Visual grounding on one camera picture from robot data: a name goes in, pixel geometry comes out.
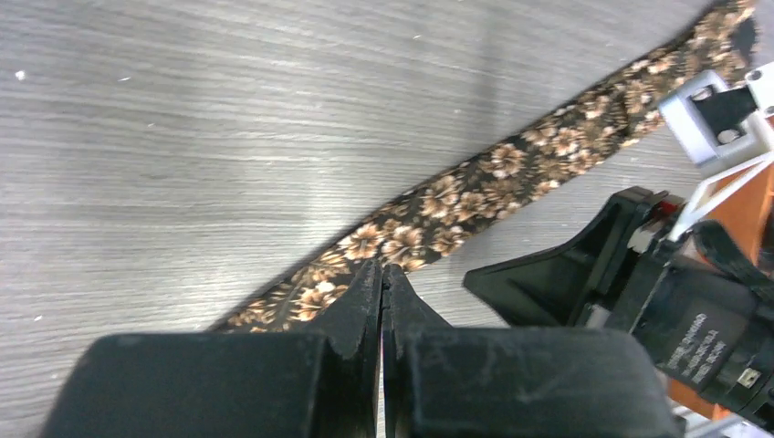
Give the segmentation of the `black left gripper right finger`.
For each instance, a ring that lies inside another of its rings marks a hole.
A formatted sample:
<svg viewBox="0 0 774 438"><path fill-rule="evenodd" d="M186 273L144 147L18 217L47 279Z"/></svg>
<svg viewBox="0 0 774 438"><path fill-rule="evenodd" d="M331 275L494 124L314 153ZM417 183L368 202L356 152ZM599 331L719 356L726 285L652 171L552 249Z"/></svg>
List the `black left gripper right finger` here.
<svg viewBox="0 0 774 438"><path fill-rule="evenodd" d="M382 277L390 437L679 437L642 346L617 330L456 328Z"/></svg>

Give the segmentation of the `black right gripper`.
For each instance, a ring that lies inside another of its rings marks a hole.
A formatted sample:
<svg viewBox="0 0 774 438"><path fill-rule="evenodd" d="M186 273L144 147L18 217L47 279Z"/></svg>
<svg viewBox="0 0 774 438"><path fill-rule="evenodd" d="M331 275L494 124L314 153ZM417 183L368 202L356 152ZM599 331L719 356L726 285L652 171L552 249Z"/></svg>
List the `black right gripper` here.
<svg viewBox="0 0 774 438"><path fill-rule="evenodd" d="M771 430L772 216L754 265L709 217L670 242L679 213L630 187L568 242L470 270L463 286L511 326L628 332L668 378Z"/></svg>

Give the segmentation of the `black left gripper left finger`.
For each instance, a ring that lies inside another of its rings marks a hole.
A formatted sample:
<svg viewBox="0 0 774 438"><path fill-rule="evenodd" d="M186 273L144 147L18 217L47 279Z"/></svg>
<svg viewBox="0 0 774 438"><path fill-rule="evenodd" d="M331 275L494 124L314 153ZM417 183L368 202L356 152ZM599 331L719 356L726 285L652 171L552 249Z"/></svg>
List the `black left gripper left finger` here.
<svg viewBox="0 0 774 438"><path fill-rule="evenodd" d="M308 326L97 339L44 437L373 437L382 268L364 264Z"/></svg>

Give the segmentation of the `brown floral tie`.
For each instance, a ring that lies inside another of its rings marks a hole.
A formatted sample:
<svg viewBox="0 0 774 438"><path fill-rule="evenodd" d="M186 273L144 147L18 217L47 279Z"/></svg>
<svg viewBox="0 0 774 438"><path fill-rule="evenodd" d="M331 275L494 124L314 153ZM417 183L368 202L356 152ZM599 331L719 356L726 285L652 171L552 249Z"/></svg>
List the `brown floral tie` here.
<svg viewBox="0 0 774 438"><path fill-rule="evenodd" d="M359 295L369 265L411 273L659 129L658 105L712 70L738 84L758 43L753 1L715 1L678 36L524 129L402 193L306 264L215 325L221 333L290 331Z"/></svg>

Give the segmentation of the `orange wooden divided tray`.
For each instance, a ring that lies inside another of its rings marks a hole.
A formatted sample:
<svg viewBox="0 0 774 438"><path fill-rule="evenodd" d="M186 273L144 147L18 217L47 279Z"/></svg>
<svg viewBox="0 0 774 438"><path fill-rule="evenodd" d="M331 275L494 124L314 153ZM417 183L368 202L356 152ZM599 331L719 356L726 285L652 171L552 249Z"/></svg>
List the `orange wooden divided tray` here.
<svg viewBox="0 0 774 438"><path fill-rule="evenodd" d="M772 201L773 165L770 165L708 215L726 228L743 254L754 265L758 264L759 250ZM679 381L670 380L667 383L667 390L672 401L712 422L723 420L730 415L728 409L716 403L704 401L694 390Z"/></svg>

